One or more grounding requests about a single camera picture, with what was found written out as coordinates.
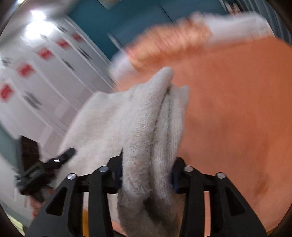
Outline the orange plush bed blanket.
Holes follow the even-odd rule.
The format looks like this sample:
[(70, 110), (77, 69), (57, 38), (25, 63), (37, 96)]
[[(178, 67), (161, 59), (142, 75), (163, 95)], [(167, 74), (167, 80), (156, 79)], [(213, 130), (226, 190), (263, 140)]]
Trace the orange plush bed blanket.
[(188, 86), (178, 155), (204, 174), (224, 173), (263, 225), (291, 220), (291, 46), (268, 37), (168, 61)]

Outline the white panelled wardrobe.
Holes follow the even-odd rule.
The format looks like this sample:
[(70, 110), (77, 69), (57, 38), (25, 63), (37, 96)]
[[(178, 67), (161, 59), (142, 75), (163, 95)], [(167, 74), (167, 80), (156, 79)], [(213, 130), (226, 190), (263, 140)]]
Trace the white panelled wardrobe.
[(1, 126), (53, 157), (86, 101), (113, 90), (109, 65), (69, 17), (31, 22), (1, 46)]

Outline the white pillow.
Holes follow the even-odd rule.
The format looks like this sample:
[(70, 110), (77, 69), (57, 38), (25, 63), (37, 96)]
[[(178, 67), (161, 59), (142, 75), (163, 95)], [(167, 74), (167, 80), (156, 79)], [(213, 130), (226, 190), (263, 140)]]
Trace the white pillow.
[(191, 19), (209, 28), (208, 45), (236, 44), (262, 38), (275, 37), (268, 21), (255, 12), (218, 15), (194, 12)]

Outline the orange floral satin pillow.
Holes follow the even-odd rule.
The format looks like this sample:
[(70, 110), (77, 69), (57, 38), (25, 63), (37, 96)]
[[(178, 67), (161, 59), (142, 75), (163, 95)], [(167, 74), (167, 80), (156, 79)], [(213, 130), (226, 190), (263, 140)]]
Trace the orange floral satin pillow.
[(175, 23), (146, 29), (126, 46), (125, 51), (134, 69), (144, 71), (203, 47), (211, 36), (210, 28), (203, 21), (182, 18)]

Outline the cream knit sweater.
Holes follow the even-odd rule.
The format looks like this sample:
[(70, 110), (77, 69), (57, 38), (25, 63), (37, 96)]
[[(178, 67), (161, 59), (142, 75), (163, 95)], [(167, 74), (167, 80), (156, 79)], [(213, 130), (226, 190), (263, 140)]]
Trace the cream knit sweater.
[(172, 84), (162, 68), (127, 91), (97, 92), (75, 117), (59, 148), (76, 155), (58, 171), (94, 172), (123, 156), (122, 187), (108, 198), (110, 214), (128, 236), (178, 236), (184, 200), (171, 186), (171, 169), (184, 133), (189, 88)]

